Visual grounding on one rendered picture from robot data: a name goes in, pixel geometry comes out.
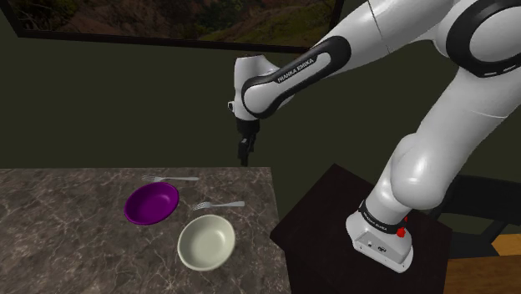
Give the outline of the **silver fork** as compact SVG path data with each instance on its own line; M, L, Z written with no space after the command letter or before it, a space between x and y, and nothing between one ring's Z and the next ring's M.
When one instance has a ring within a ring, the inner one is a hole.
M199 204L196 204L192 207L192 210L202 210L202 209L208 209L212 207L243 207L245 205L244 201L234 201L224 204L212 204L209 201L201 202Z
M161 176L152 176L152 175L143 175L141 180L148 182L160 182L166 180L185 180L185 181L197 181L199 177L161 177Z

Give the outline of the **white bowl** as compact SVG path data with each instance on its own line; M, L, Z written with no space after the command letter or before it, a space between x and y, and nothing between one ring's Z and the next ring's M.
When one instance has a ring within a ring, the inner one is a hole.
M212 271L222 266L235 248L235 230L219 215L192 220L180 233L177 252L181 262L194 271Z

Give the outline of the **purple bowl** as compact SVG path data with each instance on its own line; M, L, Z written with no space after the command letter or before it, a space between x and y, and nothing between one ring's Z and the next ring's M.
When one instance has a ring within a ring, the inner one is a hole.
M126 219L139 226L150 226L168 218L180 202L178 190L166 182L139 187L124 204Z

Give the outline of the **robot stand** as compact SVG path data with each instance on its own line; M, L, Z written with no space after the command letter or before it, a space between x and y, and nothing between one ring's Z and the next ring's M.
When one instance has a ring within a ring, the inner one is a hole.
M352 246L345 222L372 184L332 165L271 232L285 252L291 294L448 294L452 231L413 210L407 230L413 259L403 273Z

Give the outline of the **black chair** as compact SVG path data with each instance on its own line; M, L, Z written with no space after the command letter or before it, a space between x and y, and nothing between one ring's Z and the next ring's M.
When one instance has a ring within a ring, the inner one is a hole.
M497 256L493 242L508 225L521 226L521 183L473 175L457 175L443 202L428 215L443 213L491 220L480 234L452 233L451 259Z

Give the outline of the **framed landscape wall picture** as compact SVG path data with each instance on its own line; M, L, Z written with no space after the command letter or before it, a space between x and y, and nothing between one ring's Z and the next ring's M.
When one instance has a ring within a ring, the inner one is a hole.
M344 0L0 0L20 38L303 53Z

